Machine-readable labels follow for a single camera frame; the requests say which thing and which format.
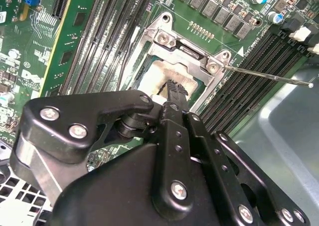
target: metal rod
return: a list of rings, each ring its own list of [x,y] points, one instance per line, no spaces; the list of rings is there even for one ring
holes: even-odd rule
[[[270,80],[285,82],[285,83],[288,83],[288,84],[306,86],[308,88],[313,88],[313,86],[314,86],[313,83],[304,82],[304,81],[301,81],[301,80],[287,79],[287,78],[283,78],[283,77],[279,77],[279,76],[275,76],[275,75],[270,75],[270,74],[265,74],[265,73],[261,73],[261,72],[257,72],[257,71],[246,70],[246,69],[242,69],[242,68],[236,68],[236,67],[232,67],[232,66],[229,66],[229,65],[223,66],[223,68],[225,68],[227,70],[233,70],[233,71],[241,72],[241,73],[257,75],[257,76],[264,77],[264,78],[267,78],[267,79],[270,79]]]

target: gray metal panel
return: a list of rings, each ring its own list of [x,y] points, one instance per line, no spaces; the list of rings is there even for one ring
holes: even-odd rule
[[[233,139],[309,217],[319,222],[319,64],[299,71],[313,89],[286,84]]]

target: pcie slot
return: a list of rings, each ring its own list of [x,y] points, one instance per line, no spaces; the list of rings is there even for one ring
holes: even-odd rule
[[[267,74],[275,74],[275,75],[279,75],[279,76],[284,76],[285,74],[285,69],[290,69],[290,64],[286,63],[287,59],[289,58],[289,56],[292,53],[292,49],[291,48],[286,48],[284,49],[284,52],[282,54],[280,54],[280,57],[276,59],[276,61],[272,64],[273,67],[271,67],[270,69],[268,69],[265,73]],[[280,67],[282,65],[286,65],[287,67],[280,69]],[[262,91],[269,91],[271,88],[269,88],[269,84],[272,82],[271,80],[262,78],[262,77],[258,77],[258,76],[253,76],[253,79],[251,81],[251,83],[253,83],[253,85],[250,85],[248,91],[242,91],[241,94],[245,93],[245,95],[240,98],[240,100],[238,102],[236,102],[236,104],[234,104],[233,107],[229,107],[229,112],[227,113],[228,115],[232,115],[234,117],[237,116],[238,112],[241,109],[247,109],[249,108],[249,110],[251,110],[252,106],[256,103],[259,102],[258,97],[255,97],[256,92],[260,91],[262,89]],[[224,129],[226,124],[229,124],[230,122],[232,122],[234,120],[234,117],[223,117],[224,115],[219,115],[217,119],[215,119],[214,124],[210,127],[209,130],[211,130],[212,128],[216,128],[218,127],[218,129]]]
[[[290,62],[291,67],[284,68],[281,71],[280,75],[282,76],[286,75],[288,71],[292,68],[292,66],[294,66],[300,60],[300,58],[301,58],[300,55],[295,55]],[[271,80],[267,80],[267,81],[269,81],[268,86],[263,88],[263,90],[255,98],[254,102],[252,102],[248,107],[243,107],[244,110],[242,110],[242,112],[240,112],[238,116],[236,117],[236,119],[234,119],[232,122],[228,122],[227,124],[220,125],[218,126],[218,128],[223,129],[227,133],[230,133],[234,129],[234,127],[238,124],[238,122],[240,122],[241,120],[245,118],[247,113],[249,113],[250,109],[254,109],[256,108],[256,106],[258,106],[259,102],[269,93],[268,89],[272,89],[277,84],[277,82],[275,81],[271,81]]]
[[[272,48],[271,51],[265,52],[262,58],[259,59],[254,64],[254,70],[258,72],[263,72],[264,69],[269,65],[272,59],[277,56],[277,54],[280,52],[280,50],[285,47],[285,44],[282,42],[277,42],[275,46]],[[240,85],[242,87],[239,87],[237,85],[234,92],[228,92],[228,95],[223,98],[222,101],[219,102],[219,105],[227,105],[227,107],[223,107],[222,110],[217,111],[216,114],[211,112],[211,117],[209,121],[206,123],[206,127],[209,127],[209,129],[214,127],[214,122],[216,122],[216,118],[222,117],[228,109],[236,102],[237,99],[241,97],[241,95],[247,90],[247,88],[253,83],[253,81],[256,79],[255,76],[249,75],[249,74],[242,74],[242,80],[240,82]]]
[[[239,66],[244,69],[253,70],[254,64],[260,59],[263,53],[271,46],[271,44],[275,41],[276,37],[267,34],[263,39],[262,43],[257,46],[243,61],[243,63]],[[228,79],[227,83],[224,85],[222,89],[220,89],[217,95],[212,99],[212,101],[205,107],[203,113],[201,115],[203,122],[206,123],[209,120],[209,117],[215,111],[218,106],[221,104],[223,97],[225,96],[226,92],[232,92],[239,82],[244,78],[244,74],[234,72],[230,78]]]
[[[61,90],[61,94],[62,95],[65,95],[67,94],[67,91],[70,87],[70,84],[71,84],[71,79],[74,75],[74,71],[76,69],[76,66],[77,66],[77,62],[79,61],[79,58],[80,58],[80,55],[82,53],[81,49],[84,48],[84,45],[85,45],[85,42],[86,42],[86,38],[88,37],[88,34],[90,32],[90,29],[93,25],[93,22],[94,22],[94,19],[95,19],[95,15],[98,11],[98,7],[99,5],[101,4],[101,0],[95,0],[94,3],[93,3],[93,7],[92,7],[92,10],[90,12],[90,16],[89,16],[89,19],[85,25],[85,28],[83,30],[83,33],[82,33],[82,36],[81,36],[81,40],[80,40],[80,43],[77,47],[77,50],[76,50],[76,53],[75,53],[75,56],[73,58],[73,61],[72,61],[72,64],[71,64],[71,67],[69,69],[69,72],[68,72],[68,75],[64,81],[64,84],[63,84],[63,87],[62,87],[62,90]]]
[[[117,3],[119,0],[111,0],[111,4],[106,9],[106,14],[103,17],[103,22],[100,25],[98,29],[98,33],[95,36],[95,40],[91,45],[90,54],[88,58],[84,61],[84,63],[81,66],[81,71],[79,74],[79,78],[76,81],[75,87],[73,89],[73,93],[79,93],[85,78],[87,77],[89,69],[92,67],[92,61],[94,60],[94,57],[97,53],[97,49],[99,48],[100,44],[104,44],[104,42],[107,42],[110,36],[113,33],[114,25],[117,23],[120,12],[123,10],[127,0],[121,0],[119,9],[116,9]]]
[[[53,13],[52,16],[62,19],[66,3],[68,0],[55,0],[54,5],[53,5]]]

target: motherboard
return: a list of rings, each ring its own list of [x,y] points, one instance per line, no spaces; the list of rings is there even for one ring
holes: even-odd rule
[[[138,89],[168,79],[209,132],[231,133],[319,54],[319,0],[0,0],[0,137],[36,97]],[[110,157],[110,151],[96,157]]]

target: ram slot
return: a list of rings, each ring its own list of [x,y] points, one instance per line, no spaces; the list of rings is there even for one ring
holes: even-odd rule
[[[291,67],[282,69],[282,71],[279,74],[282,76],[286,75],[292,69],[292,67],[300,60],[300,58],[300,55],[295,55],[290,62]],[[230,133],[252,109],[256,109],[259,105],[259,102],[269,93],[269,89],[272,89],[273,87],[275,87],[276,84],[278,84],[275,81],[267,81],[268,85],[260,89],[260,92],[258,92],[258,95],[255,97],[255,100],[251,102],[250,105],[243,107],[243,110],[241,110],[241,112],[238,113],[237,117],[234,120],[228,122],[227,124],[220,125],[219,128],[223,129],[227,133]]]
[[[106,10],[106,15],[103,17],[103,23],[100,25],[95,41],[91,45],[89,57],[83,63],[79,78],[75,84],[73,93],[80,93],[83,83],[88,75],[88,72],[94,72],[95,59],[101,57],[100,47],[111,37],[115,25],[117,24],[120,14],[126,5],[127,0],[112,0],[110,6]]]
[[[265,52],[262,58],[260,58],[256,63],[254,63],[253,67],[255,71],[263,72],[266,67],[269,67],[269,63],[274,57],[280,52],[282,48],[285,47],[285,44],[282,42],[276,42],[274,47],[272,47],[271,51]],[[214,112],[211,113],[209,120],[206,121],[206,127],[211,129],[214,127],[214,123],[217,118],[222,117],[227,113],[228,109],[239,99],[242,94],[247,90],[247,88],[253,83],[253,80],[256,79],[255,76],[249,74],[242,74],[242,80],[240,85],[237,85],[234,91],[229,92],[226,97],[223,97],[222,102],[219,102],[219,105],[223,105],[221,110],[216,108]]]
[[[240,68],[254,70],[255,63],[263,56],[263,53],[273,44],[276,37],[270,33],[264,36],[260,41],[258,46],[246,57],[243,63],[239,66]],[[223,102],[223,98],[226,92],[232,92],[240,81],[244,78],[244,74],[239,72],[233,72],[232,75],[227,80],[226,84],[217,92],[217,95],[212,99],[212,101],[204,108],[201,112],[201,117],[206,123],[211,117],[212,113],[219,107]]]
[[[69,90],[70,85],[71,85],[71,80],[74,76],[74,72],[75,72],[76,66],[78,64],[78,61],[80,59],[80,56],[83,54],[83,49],[84,49],[85,43],[87,41],[89,33],[90,33],[92,26],[94,24],[94,20],[95,20],[95,17],[97,16],[99,6],[101,5],[101,1],[102,0],[95,0],[94,1],[89,19],[88,19],[86,26],[83,30],[83,33],[81,35],[80,43],[77,47],[75,56],[73,58],[71,67],[70,67],[69,72],[68,72],[68,75],[63,83],[62,90],[60,92],[63,95],[68,94],[68,90]]]
[[[123,27],[128,25],[127,21],[130,15],[132,15],[132,11],[135,9],[135,3],[136,0],[128,0],[127,4],[125,5],[124,10],[122,10],[119,18],[120,20],[117,22],[117,24],[112,29],[112,34],[109,35],[107,40],[105,41],[103,45],[103,54],[101,57],[99,57],[98,63],[93,68],[91,74],[89,76],[89,86],[85,88],[85,92],[93,92],[97,81],[99,80],[99,77],[101,75],[101,72],[108,60],[108,57],[111,52],[111,48],[117,43],[119,37],[123,37],[123,34],[125,34],[125,30],[123,30]]]
[[[140,0],[138,5],[135,7],[135,10],[133,11],[133,13],[131,13],[132,16],[130,17],[130,20],[127,21],[127,30],[126,30],[127,33],[125,33],[125,35],[121,37],[119,41],[118,49],[116,50],[115,55],[120,55],[122,58],[124,58],[125,54],[129,53],[126,51],[129,48],[130,38],[132,37],[135,27],[140,22],[143,12],[145,12],[146,7],[148,6],[150,1],[151,0]],[[115,77],[117,67],[118,65],[113,65],[113,64],[110,65],[110,69],[107,72],[107,75],[104,80],[104,84],[100,91],[110,90],[109,84],[110,82],[112,82],[113,78]],[[124,69],[122,69],[122,67],[123,66],[121,65],[121,70],[119,75],[123,74]]]
[[[291,48],[284,49],[284,52],[280,54],[279,57],[276,58],[276,61],[274,62],[274,64],[272,64],[271,67],[267,65],[267,70],[265,73],[278,75],[280,73],[280,72],[277,72],[278,67],[280,65],[283,65],[285,61],[287,61],[291,53],[292,53]],[[232,104],[224,105],[224,107],[227,108],[228,112],[227,110],[225,110],[225,112],[223,113],[217,112],[216,117],[211,121],[211,124],[210,125],[207,124],[209,131],[211,131],[212,129],[215,129],[216,127],[218,128],[221,127],[222,125],[226,124],[226,122],[230,122],[232,119],[227,119],[227,117],[225,117],[226,112],[228,116],[229,115],[235,116],[238,113],[238,111],[243,106],[245,106],[249,101],[256,100],[255,98],[253,98],[253,95],[256,93],[256,91],[258,91],[261,87],[264,89],[265,87],[264,84],[267,81],[272,82],[271,80],[268,80],[262,77],[252,76],[252,75],[250,76],[251,76],[251,79],[249,82],[245,82],[241,84],[242,87],[241,85],[239,86],[240,93],[234,97],[234,101],[232,102]]]

